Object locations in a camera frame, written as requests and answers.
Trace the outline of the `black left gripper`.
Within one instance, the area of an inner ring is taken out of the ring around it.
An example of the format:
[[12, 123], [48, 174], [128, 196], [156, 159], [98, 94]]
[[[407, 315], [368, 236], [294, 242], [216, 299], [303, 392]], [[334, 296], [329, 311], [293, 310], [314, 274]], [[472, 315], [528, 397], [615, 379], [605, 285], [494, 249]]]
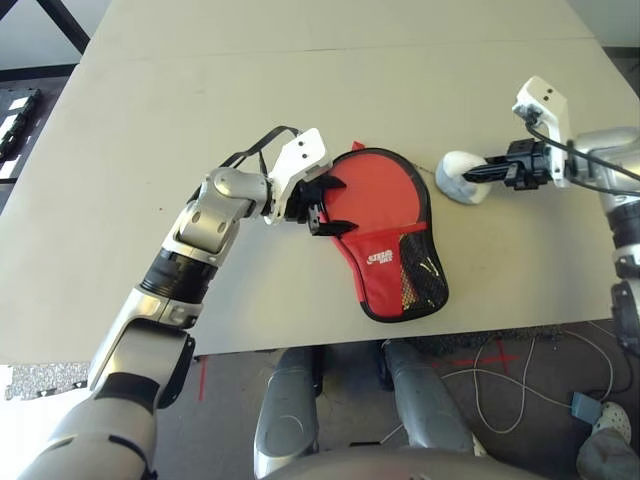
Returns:
[[287, 201], [287, 220], [306, 224], [313, 236], [342, 236], [358, 228], [358, 225], [336, 220], [321, 222], [323, 195], [326, 190], [345, 188], [346, 184], [332, 175], [320, 175], [313, 180], [300, 180], [294, 186]]

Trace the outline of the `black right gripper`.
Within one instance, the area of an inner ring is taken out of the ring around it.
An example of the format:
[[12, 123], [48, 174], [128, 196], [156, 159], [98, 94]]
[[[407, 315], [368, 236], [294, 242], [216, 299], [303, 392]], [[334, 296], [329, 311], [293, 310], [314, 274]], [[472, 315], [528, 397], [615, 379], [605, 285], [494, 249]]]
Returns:
[[514, 190], [537, 190], [551, 180], [549, 147], [542, 141], [512, 142], [506, 155], [485, 157], [483, 166], [464, 174], [468, 182], [503, 182]]

